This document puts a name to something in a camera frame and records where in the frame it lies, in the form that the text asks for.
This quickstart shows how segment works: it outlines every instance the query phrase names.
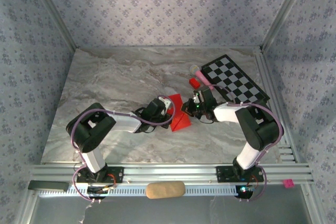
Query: wallpaper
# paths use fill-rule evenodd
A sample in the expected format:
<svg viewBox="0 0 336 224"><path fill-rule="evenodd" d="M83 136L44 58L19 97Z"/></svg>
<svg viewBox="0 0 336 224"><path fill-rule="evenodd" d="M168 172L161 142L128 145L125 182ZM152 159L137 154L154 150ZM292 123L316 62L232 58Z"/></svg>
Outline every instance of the wallpaper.
<svg viewBox="0 0 336 224"><path fill-rule="evenodd" d="M293 136L336 223L336 0L297 0L267 57Z"/></svg>
<svg viewBox="0 0 336 224"><path fill-rule="evenodd" d="M78 47L259 45L283 0L53 0Z"/></svg>
<svg viewBox="0 0 336 224"><path fill-rule="evenodd" d="M0 0L0 223L40 162L71 54L40 0Z"/></svg>

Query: marble table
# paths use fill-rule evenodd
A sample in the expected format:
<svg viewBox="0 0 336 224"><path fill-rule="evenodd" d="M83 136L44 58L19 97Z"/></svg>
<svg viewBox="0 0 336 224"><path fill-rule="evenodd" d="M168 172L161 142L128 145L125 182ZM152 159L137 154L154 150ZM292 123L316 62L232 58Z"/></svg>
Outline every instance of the marble table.
<svg viewBox="0 0 336 224"><path fill-rule="evenodd" d="M130 112L147 105L159 94L179 93L185 102L193 89L189 67L228 54L263 88L251 50L226 48L114 48L77 49L64 86L42 162L79 161L70 145L66 125L95 102L106 109ZM217 91L216 97L223 99ZM158 127L151 134L110 132L100 149L108 163L231 163L245 145L235 123L202 124L180 131ZM279 162L276 147L262 163Z"/></svg>

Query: metal frame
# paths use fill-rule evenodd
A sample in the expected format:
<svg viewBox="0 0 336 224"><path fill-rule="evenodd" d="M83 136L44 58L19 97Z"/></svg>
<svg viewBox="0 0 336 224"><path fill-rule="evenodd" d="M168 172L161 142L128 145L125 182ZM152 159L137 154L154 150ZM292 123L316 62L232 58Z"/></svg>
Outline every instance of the metal frame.
<svg viewBox="0 0 336 224"><path fill-rule="evenodd" d="M275 17L271 27L269 28L266 36L262 40L261 47L263 52L267 52L270 45L273 43L275 37L277 36L280 28L285 22L290 10L295 4L296 0L283 0L283 3L279 9L277 16Z"/></svg>
<svg viewBox="0 0 336 224"><path fill-rule="evenodd" d="M260 49L255 49L254 54L261 75L261 79L264 84L264 88L266 90L266 93L269 94L269 96L271 97L269 101L270 108L278 115L279 120L281 121L283 128L285 130L285 134L283 135L280 144L287 144L288 147L290 148L290 151L287 151L289 152L288 155L290 156L290 158L291 159L293 158L294 161L297 163L301 163L303 160L296 149L293 136L291 134L291 130L287 123L290 122L288 114L285 111L283 111L283 109L281 109L280 106L281 96L274 86L275 80L273 75L271 75L268 61L262 54ZM283 159L284 152L286 151L280 152L280 158L282 160L284 160ZM306 205L312 222L328 223L327 216L326 213L324 212L321 199L317 192L316 185L315 184L301 185L301 189L304 195L304 199L306 200Z"/></svg>
<svg viewBox="0 0 336 224"><path fill-rule="evenodd" d="M317 194L317 189L313 181L313 177L306 163L300 163L302 160L294 145L293 137L290 133L288 118L286 113L280 107L279 94L274 88L273 77L270 74L267 60L260 52L258 47L250 47L255 54L258 70L263 81L266 93L271 97L268 105L281 120L285 134L281 142L277 145L280 153L278 164L263 164L267 173L267 183L269 185L282 184L284 179L293 179L294 184L300 185L306 206L309 211L310 218L313 223L327 223L327 218L322 208L321 201ZM239 183L217 183L216 166L230 164L110 164L112 166L123 166L124 180L118 185L120 190L126 189L123 196L127 196L127 189L141 189L139 193L143 194L143 188L152 182L181 180L185 183L186 188L229 188ZM69 182L72 179L74 168L78 168L80 164L73 162L57 162L43 163L32 167L32 177L35 180ZM81 192L85 193L87 184L80 187ZM21 208L18 212L16 223L29 223L34 213L36 203L41 197L78 197L72 187L66 193L51 193L47 191L27 191L22 201Z"/></svg>
<svg viewBox="0 0 336 224"><path fill-rule="evenodd" d="M124 167L123 183L118 185L119 189L143 188L149 183L158 181L181 180L185 183L187 189L206 188L206 189L229 189L230 186L241 183L218 183L216 178L216 166L223 164L110 164L111 166ZM35 165L32 167L32 179L44 181L71 181L74 168L78 168L78 163L46 163L44 165ZM284 179L293 179L296 185L310 188L314 181L308 164L264 164L267 173L267 183L269 185L282 184ZM28 191L19 211L17 223L27 224L34 213L36 202L40 197L50 196L69 196L78 197L72 187L66 193L47 193L45 191ZM323 223L319 221L318 212L309 210L311 219L314 223Z"/></svg>
<svg viewBox="0 0 336 224"><path fill-rule="evenodd" d="M88 196L87 185L78 184L79 191ZM73 197L78 196L74 186L70 186L67 191L39 191L39 197ZM211 185L211 186L185 186L183 196L237 196L235 185ZM139 197L146 196L146 186L119 185L109 190L105 197Z"/></svg>
<svg viewBox="0 0 336 224"><path fill-rule="evenodd" d="M74 54L76 51L76 44L74 39L72 38L67 26L65 25L57 7L54 5L52 0L41 0L44 4L44 7L48 11L50 17L54 21L55 26L58 28L59 32L61 33L65 43L69 50Z"/></svg>

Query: checkerboard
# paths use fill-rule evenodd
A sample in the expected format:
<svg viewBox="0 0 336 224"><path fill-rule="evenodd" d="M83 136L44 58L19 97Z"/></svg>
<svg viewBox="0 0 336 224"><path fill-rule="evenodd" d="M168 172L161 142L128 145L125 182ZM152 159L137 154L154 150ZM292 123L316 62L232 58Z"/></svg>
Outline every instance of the checkerboard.
<svg viewBox="0 0 336 224"><path fill-rule="evenodd" d="M227 96L228 92L215 87L226 101L231 101L232 97L236 103L269 100L269 96L228 55L205 64L201 72L211 84L220 85L231 92L232 95Z"/></svg>

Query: purple cable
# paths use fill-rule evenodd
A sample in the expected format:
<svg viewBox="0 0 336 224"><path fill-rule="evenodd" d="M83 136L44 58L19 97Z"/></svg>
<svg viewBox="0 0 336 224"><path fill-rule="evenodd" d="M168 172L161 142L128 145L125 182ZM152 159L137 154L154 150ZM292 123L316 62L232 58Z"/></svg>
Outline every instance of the purple cable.
<svg viewBox="0 0 336 224"><path fill-rule="evenodd" d="M271 147L275 146L276 144L278 144L278 143L280 142L280 140L281 140L281 138L282 138L282 135L283 135L284 131L282 130L282 126L281 126L281 123L280 123L279 119L273 114L273 112L271 112L268 108L265 108L264 106L261 106L261 105L259 105L259 104L255 104L255 103L228 104L228 106L231 106L231 107L239 107L239 106L254 106L254 107L257 107L257 108L259 108L259 109L261 109L261 110L264 110L264 111L267 112L268 114L270 114L270 115L274 118L275 122L277 123L277 125L278 125L278 127L279 127L279 136L278 136L278 138L276 139L276 141L275 141L274 143L269 144L268 146L266 146L266 148L262 151L262 153L257 157L257 159L256 159L256 161L255 161L255 165L256 165L256 167L259 167L259 168L261 169L261 171L263 172L263 174L264 174L264 181L265 181L265 183L264 183L264 187L263 187L263 189L261 190L260 194L258 194L256 197L254 197L254 198L251 199L251 200L244 200L244 201L253 201L253 200L256 200L256 199L260 198L260 197L264 194L264 192L265 192L265 190L266 190L266 186L267 186L267 176L266 176L266 172L265 172L265 170L264 170L264 168L263 168L262 166L259 166L259 165L258 165L258 163L259 163L259 161L262 159L262 157L265 155L265 153L267 153L267 151L268 151Z"/></svg>
<svg viewBox="0 0 336 224"><path fill-rule="evenodd" d="M109 111L109 110L104 110L104 109L92 109L92 110L88 110L87 112L83 113L83 115L81 115L81 116L78 118L78 120L75 122L74 127L72 128L72 131L71 131L71 136L70 136L70 139L71 139L71 140L70 140L70 141L71 141L71 145L73 146L73 148L75 148L76 150L78 150L78 153L79 153L81 159L83 160L83 162L85 162L85 160L84 160L84 158L83 158L81 152L79 151L79 148L78 148L78 147L75 145L75 143L73 142L73 139L74 139L75 130L76 130L76 128L77 128L79 122L80 122L80 121L81 121L87 114L89 114L89 113L94 113L94 112L104 112L104 113L109 113L109 114L114 114L114 115L120 115L120 116L129 116L129 117L131 117L131 118L135 118L135 119L137 119L137 120L139 120L139 121L141 121L141 122L143 122L143 123L147 123L147 124L150 124L150 125L153 125L153 126L161 126L161 125L164 125L164 124L169 123L171 120L173 120L173 118L174 118L174 116L175 116L175 112L176 112L175 104L173 103L173 101L172 101L169 97L166 97L166 96L164 96L164 95L159 95L157 98L159 98L159 97L166 98L166 99L168 99L168 100L172 103L172 106L173 106L173 114L172 114L172 116L171 116L167 121L165 121L165 122L163 122L163 123L153 123L153 122L149 122L149 121L147 121L147 120L144 120L144 119L142 119L142 118L139 118L139 117L137 117L136 115L130 115L130 114L127 114L127 113L114 112L114 111ZM75 187L75 190L78 192L78 194L79 194L83 199L85 199L85 200L87 200L87 201L92 201L92 199L85 197L85 195L83 195L83 194L79 191L79 189L78 189L77 186L76 186L76 182L75 182L75 176L76 176L76 174L77 174L80 170L82 170L82 169L84 169L84 168L86 168L86 167L87 167L87 165L86 165L86 163L84 163L83 166L81 166L80 168L78 168L78 169L74 172L74 174L73 174L73 176L72 176L72 184L73 184L73 186Z"/></svg>
<svg viewBox="0 0 336 224"><path fill-rule="evenodd" d="M75 130L79 124L79 122L88 114L90 113L94 113L94 112L104 112L104 113L108 113L108 114L113 114L113 115L120 115L120 116L128 116L128 117L131 117L131 118L135 118L143 123L146 123L146 124L149 124L149 125L153 125L153 126L161 126L161 125L164 125L164 124L167 124L169 123L171 120L173 120L174 116L175 116L175 112L176 112L176 108L175 108L175 104L173 103L173 101L169 98L169 97L166 97L164 95L159 95L159 97L163 97L163 98L166 98L168 99L171 103L172 103L172 106L173 106L173 114L172 116L165 122L162 122L162 123L154 123L154 122L149 122L145 119L142 119L136 115L130 115L130 114L127 114L127 113L122 113L122 112L114 112L114 111L109 111L109 110L104 110L104 109L92 109L92 110L88 110L86 111L85 113L83 113L83 115L81 115L78 120L75 122L75 124L73 125L74 127L72 128L72 131L71 131L71 136L70 136L70 141L71 141L71 145L76 149L76 150L79 150L77 146L75 146L75 143L73 142L73 139L74 139L74 134L75 134Z"/></svg>
<svg viewBox="0 0 336 224"><path fill-rule="evenodd" d="M79 168L75 171L75 173L74 173L73 176L72 176L72 184L73 184L73 186L75 187L75 190L78 192L78 194L79 194L80 197L82 197L83 199L85 199L85 200L87 200L87 201L92 201L92 199L90 199L90 198L88 198L88 197L85 197L85 195L82 194L82 193L79 191L78 187L76 186L76 182L75 182L75 176L76 176L76 174L79 173L80 170L82 170L82 169L84 169L84 168L86 168L86 167L87 167L86 165L83 165L83 166L79 167Z"/></svg>

